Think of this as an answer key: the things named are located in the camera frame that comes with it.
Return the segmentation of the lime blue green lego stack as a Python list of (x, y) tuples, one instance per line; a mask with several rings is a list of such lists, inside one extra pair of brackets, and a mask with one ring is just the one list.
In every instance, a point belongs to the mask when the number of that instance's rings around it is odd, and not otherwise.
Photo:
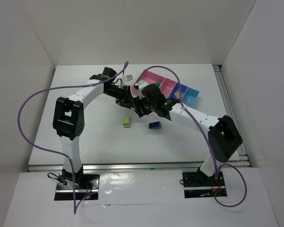
[(161, 129), (161, 122), (157, 121), (157, 122), (151, 122), (149, 123), (149, 129)]

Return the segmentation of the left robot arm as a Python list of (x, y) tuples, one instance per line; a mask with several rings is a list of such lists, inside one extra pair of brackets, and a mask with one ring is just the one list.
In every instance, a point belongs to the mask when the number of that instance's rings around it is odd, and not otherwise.
[(117, 75), (112, 68), (105, 67), (101, 74), (89, 78), (89, 86), (75, 94), (56, 100), (53, 128), (60, 138), (63, 154), (62, 176), (80, 185), (85, 181), (80, 159), (80, 135), (85, 126), (84, 109), (99, 95), (106, 94), (115, 98), (117, 105), (134, 109), (133, 97), (129, 86), (117, 86), (107, 81)]

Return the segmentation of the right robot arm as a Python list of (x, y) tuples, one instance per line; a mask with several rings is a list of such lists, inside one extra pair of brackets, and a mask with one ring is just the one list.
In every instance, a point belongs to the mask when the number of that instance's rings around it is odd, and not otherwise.
[(222, 165), (227, 163), (243, 143), (233, 121), (227, 115), (211, 116), (184, 105), (180, 99), (166, 98), (156, 84), (141, 80), (134, 85), (139, 91), (142, 109), (155, 112), (159, 117), (182, 123), (199, 131), (209, 148), (210, 155), (198, 171), (206, 177), (217, 177)]

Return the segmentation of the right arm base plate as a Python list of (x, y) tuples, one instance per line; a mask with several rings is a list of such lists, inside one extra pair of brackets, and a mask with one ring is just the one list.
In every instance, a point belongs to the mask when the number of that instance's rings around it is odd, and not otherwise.
[(209, 198), (226, 197), (227, 191), (223, 173), (220, 171), (218, 179), (214, 176), (202, 176), (201, 172), (183, 172), (180, 184), (184, 187), (184, 197), (188, 198)]

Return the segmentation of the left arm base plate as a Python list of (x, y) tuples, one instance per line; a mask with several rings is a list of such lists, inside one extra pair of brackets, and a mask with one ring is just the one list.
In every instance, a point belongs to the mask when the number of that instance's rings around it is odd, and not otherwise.
[[(57, 181), (55, 190), (55, 201), (71, 201), (73, 200), (73, 182), (66, 178), (63, 178), (61, 174), (56, 175), (48, 173), (48, 178)], [(76, 200), (80, 201), (85, 197), (85, 200), (98, 200), (98, 189), (99, 189), (99, 174), (87, 174), (83, 183), (75, 183)]]

